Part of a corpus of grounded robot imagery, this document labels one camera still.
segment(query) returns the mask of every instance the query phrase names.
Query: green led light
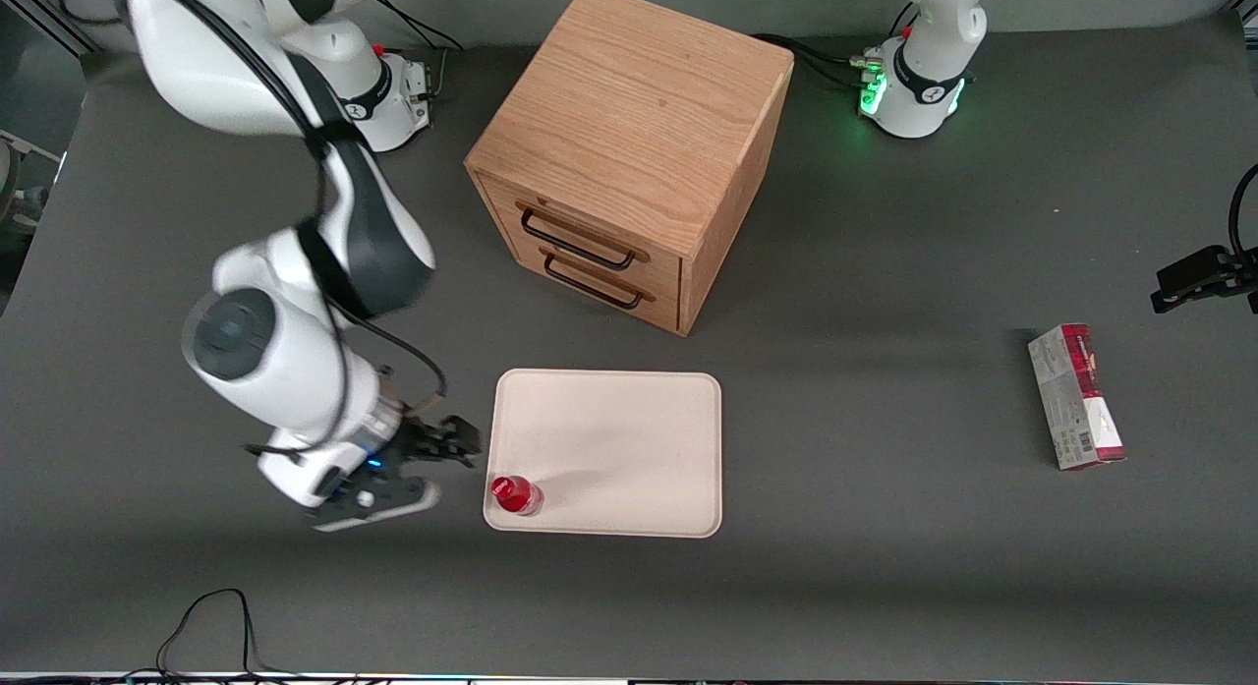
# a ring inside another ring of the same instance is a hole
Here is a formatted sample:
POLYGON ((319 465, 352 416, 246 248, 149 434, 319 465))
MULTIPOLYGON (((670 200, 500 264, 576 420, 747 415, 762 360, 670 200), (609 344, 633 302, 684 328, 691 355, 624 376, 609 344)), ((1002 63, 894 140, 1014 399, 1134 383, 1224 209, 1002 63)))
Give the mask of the green led light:
POLYGON ((961 82, 957 83, 957 85, 956 85, 956 94, 952 96, 952 104, 950 104, 947 107, 947 113, 949 114, 952 114, 954 112, 956 112, 956 107, 959 104, 961 104, 961 90, 964 90, 964 89, 965 89, 965 78, 961 78, 961 82))
POLYGON ((868 92, 860 98, 860 109, 866 114, 873 114, 878 112, 878 106, 882 104, 882 96, 887 92, 887 77, 878 75, 873 83, 866 85, 866 89, 868 92))

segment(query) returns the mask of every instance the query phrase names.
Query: black clamp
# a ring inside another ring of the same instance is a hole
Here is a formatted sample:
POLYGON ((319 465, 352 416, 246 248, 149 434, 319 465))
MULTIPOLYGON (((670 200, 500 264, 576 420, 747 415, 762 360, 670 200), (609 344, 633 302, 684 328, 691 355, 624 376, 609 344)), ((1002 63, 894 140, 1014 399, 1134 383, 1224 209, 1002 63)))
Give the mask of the black clamp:
POLYGON ((1161 288, 1151 294, 1155 313, 1206 297, 1249 295, 1249 309, 1258 313, 1258 248, 1245 250, 1245 259, 1222 245, 1201 248, 1179 263, 1157 271, 1161 288))

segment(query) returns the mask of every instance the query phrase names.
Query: red bottle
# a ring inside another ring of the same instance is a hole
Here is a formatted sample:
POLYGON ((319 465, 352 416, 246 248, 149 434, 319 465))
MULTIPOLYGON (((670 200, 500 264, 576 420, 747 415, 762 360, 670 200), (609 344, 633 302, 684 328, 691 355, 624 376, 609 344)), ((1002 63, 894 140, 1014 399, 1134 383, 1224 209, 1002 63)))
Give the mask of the red bottle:
POLYGON ((489 493, 498 498, 502 510, 516 515, 533 515, 542 507, 542 489, 522 475, 499 475, 489 484, 489 493))

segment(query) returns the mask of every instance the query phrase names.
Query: drawer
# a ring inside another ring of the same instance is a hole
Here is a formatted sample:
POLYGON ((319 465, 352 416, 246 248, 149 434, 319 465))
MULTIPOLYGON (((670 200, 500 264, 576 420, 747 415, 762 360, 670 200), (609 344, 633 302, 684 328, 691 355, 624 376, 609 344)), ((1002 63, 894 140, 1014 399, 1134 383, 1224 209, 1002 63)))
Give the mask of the drawer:
POLYGON ((655 327, 677 332, 678 303, 677 294, 659 294, 634 287, 624 279, 613 277, 605 269, 575 259, 547 245, 531 245, 517 250, 517 260, 531 271, 543 274, 580 295, 598 299, 600 303, 638 317, 655 327))
POLYGON ((491 176, 482 175, 481 184, 517 256, 541 246, 562 259, 580 260, 601 278, 676 299, 682 269, 677 255, 652 245, 618 241, 577 211, 491 176))

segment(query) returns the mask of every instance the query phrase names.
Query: wire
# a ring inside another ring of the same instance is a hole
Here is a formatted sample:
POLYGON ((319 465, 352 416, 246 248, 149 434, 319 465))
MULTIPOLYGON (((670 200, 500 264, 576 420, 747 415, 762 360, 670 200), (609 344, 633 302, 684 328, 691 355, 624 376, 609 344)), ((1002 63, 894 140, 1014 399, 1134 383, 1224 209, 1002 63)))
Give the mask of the wire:
POLYGON ((252 47, 233 30, 226 21, 223 20, 213 10, 208 9, 198 0, 175 0, 180 6, 192 13, 205 26, 210 29, 223 43, 237 54, 240 60, 253 72, 254 75, 262 80, 262 84, 267 90, 279 102, 281 107, 293 118, 297 124, 297 129, 301 129, 302 140, 306 141, 307 147, 311 147, 311 152, 314 153, 316 143, 323 143, 323 137, 318 133, 317 128, 306 112, 302 111, 301 106, 297 103, 297 98, 293 96, 288 85, 284 84, 283 79, 279 78, 270 65, 259 57, 252 47))
POLYGON ((437 44, 433 43, 431 39, 428 38, 428 34, 424 34, 424 30, 431 31, 433 34, 435 34, 435 35, 445 39, 447 41, 449 41, 449 44, 453 44, 454 48, 457 48, 459 50, 463 50, 463 44, 459 44, 458 39, 455 39, 454 36, 450 36, 449 34, 447 34, 445 31, 442 31, 440 29, 435 29, 433 26, 428 26, 428 24, 424 24, 423 21, 420 21, 420 20, 415 19, 414 16, 411 16, 411 15, 406 14, 405 11, 403 11, 400 8, 395 6, 392 4, 392 1, 390 1, 390 0, 376 0, 376 1, 380 3, 380 4, 382 4, 391 13, 396 14, 398 16, 400 16, 401 20, 405 21, 416 34, 419 34, 420 36, 424 38, 425 41, 428 41, 429 48, 435 49, 438 47, 437 47, 437 44))
MULTIPOLYGON (((316 173, 318 181, 318 194, 314 195, 314 215, 323 215, 325 205, 325 191, 327 189, 327 173, 323 171, 323 162, 318 165, 316 173)), ((326 449, 328 444, 332 444, 333 437, 336 437, 336 431, 341 427, 341 421, 345 420, 345 408, 350 402, 350 354, 345 349, 345 332, 341 331, 341 326, 332 317, 332 304, 330 303, 331 297, 323 290, 318 277, 313 277, 314 287, 318 287, 320 303, 323 304, 323 314, 327 315, 330 326, 332 326, 332 341, 336 344, 336 353, 338 354, 341 362, 341 393, 336 400, 336 415, 332 417, 332 422, 328 424, 327 430, 323 430, 323 436, 318 439, 317 442, 311 442, 306 447, 272 447, 268 444, 247 444, 244 446, 245 451, 253 455, 304 455, 306 452, 318 451, 318 449, 326 449)))
MULTIPOLYGON (((896 15, 896 20, 891 23, 891 29, 887 31, 887 38, 888 39, 896 35, 896 28, 899 26, 899 20, 903 19, 905 15, 908 14, 908 10, 911 10, 911 9, 913 9, 913 3, 906 4, 905 9, 899 10, 899 14, 896 15)), ((913 21, 917 21, 917 15, 916 14, 913 15, 913 18, 911 20, 908 20, 908 24, 906 24, 905 26, 906 28, 912 26, 913 21)))
POLYGON ((824 70, 824 68, 821 67, 823 64, 825 64, 825 65, 843 65, 843 67, 847 67, 848 65, 848 60, 847 59, 843 59, 843 58, 839 58, 839 57, 835 57, 835 55, 830 55, 830 54, 828 54, 825 52, 814 49, 813 47, 810 47, 810 45, 808 45, 808 44, 805 44, 803 41, 791 39, 790 36, 781 36, 781 35, 777 35, 777 34, 752 34, 751 38, 752 39, 760 39, 761 41, 765 41, 765 43, 769 43, 769 44, 774 44, 776 47, 782 47, 785 49, 790 49, 791 53, 794 53, 795 57, 801 63, 804 63, 804 65, 808 65, 814 72, 816 72, 818 75, 820 75, 821 78, 825 78, 830 83, 834 83, 837 85, 842 85, 844 88, 853 88, 853 89, 858 89, 858 90, 862 89, 862 87, 863 87, 862 84, 854 83, 852 80, 844 80, 843 78, 839 78, 839 77, 834 75, 833 73, 830 73, 828 70, 824 70))
POLYGON ((1249 260, 1245 246, 1240 243, 1240 204, 1244 202, 1245 191, 1248 191, 1254 176, 1258 176, 1258 165, 1250 166, 1249 171, 1245 171, 1245 175, 1240 177, 1237 191, 1232 194, 1232 206, 1228 210, 1228 241, 1232 243, 1232 255, 1239 256, 1242 268, 1250 278, 1254 277, 1254 265, 1249 260))
POLYGON ((65 0, 57 0, 57 9, 62 10, 62 14, 68 16, 70 21, 84 24, 87 26, 113 26, 114 24, 122 24, 122 15, 107 18, 79 16, 65 5, 65 0))
POLYGON ((253 661, 257 662, 262 670, 298 675, 288 670, 281 670, 278 667, 267 665, 265 661, 262 660, 262 656, 258 655, 258 638, 253 626, 253 615, 249 612, 249 600, 247 598, 247 596, 244 596, 244 592, 242 592, 240 589, 237 589, 235 587, 225 587, 223 589, 214 589, 213 592, 204 592, 204 595, 198 597, 196 601, 194 601, 191 606, 189 606, 184 611, 182 618, 179 620, 179 626, 176 626, 175 631, 172 631, 171 635, 167 636, 165 641, 162 641, 162 645, 157 647, 157 654, 153 656, 153 667, 133 670, 126 676, 122 676, 121 680, 126 680, 128 676, 136 672, 142 672, 147 670, 153 670, 159 672, 165 679, 167 679, 167 681, 171 680, 172 676, 179 675, 177 672, 167 667, 167 657, 170 657, 170 647, 174 646, 175 641, 177 641, 179 637, 184 633, 184 628, 187 627, 187 620, 192 617, 192 612, 196 611, 196 607, 199 607, 203 601, 209 600, 211 597, 216 597, 219 595, 235 595, 237 598, 240 600, 240 613, 244 617, 244 638, 240 642, 240 670, 244 672, 244 675, 248 675, 250 677, 265 682, 282 684, 282 681, 276 680, 274 677, 268 677, 265 675, 255 672, 249 666, 250 656, 253 657, 253 661))
POLYGON ((423 403, 419 403, 419 406, 414 408, 414 412, 411 415, 418 415, 418 412, 426 411, 428 407, 433 407, 435 403, 439 403, 440 400, 445 398, 445 393, 447 391, 449 391, 449 380, 447 380, 445 372, 442 371, 442 367, 437 366, 437 362, 429 358, 426 353, 421 352, 421 349, 415 348, 415 346, 408 344, 405 341, 399 339, 399 337, 390 334, 390 332, 384 331, 384 328, 377 327, 371 322, 367 322, 367 319, 356 317, 356 314, 350 312, 350 309, 343 308, 343 305, 338 303, 338 300, 333 299, 332 305, 335 305, 336 312, 341 313, 342 317, 348 318, 350 322, 355 323, 355 326, 366 328, 366 331, 372 332, 372 334, 380 336, 381 339, 389 341, 390 344, 395 344, 398 348, 404 349, 404 352, 413 354, 413 357, 420 359, 423 364, 426 366, 428 370, 433 372, 433 376, 437 376, 437 390, 433 391, 433 393, 429 395, 429 397, 424 400, 423 403))
POLYGON ((442 49, 442 65, 437 69, 437 87, 433 88, 433 96, 437 97, 442 94, 442 88, 445 87, 445 57, 449 55, 450 49, 442 49))

